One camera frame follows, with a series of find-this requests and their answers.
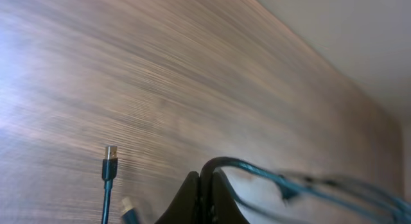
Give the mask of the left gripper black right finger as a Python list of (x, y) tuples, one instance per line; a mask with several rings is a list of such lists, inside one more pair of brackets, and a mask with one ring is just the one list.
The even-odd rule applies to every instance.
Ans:
[(212, 224), (249, 224), (236, 205), (228, 179), (221, 169), (212, 176), (210, 215)]

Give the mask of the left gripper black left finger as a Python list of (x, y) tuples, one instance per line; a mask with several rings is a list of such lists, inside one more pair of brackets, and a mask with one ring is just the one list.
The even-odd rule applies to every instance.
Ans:
[(155, 224), (195, 224), (198, 222), (199, 174), (188, 173), (166, 211)]

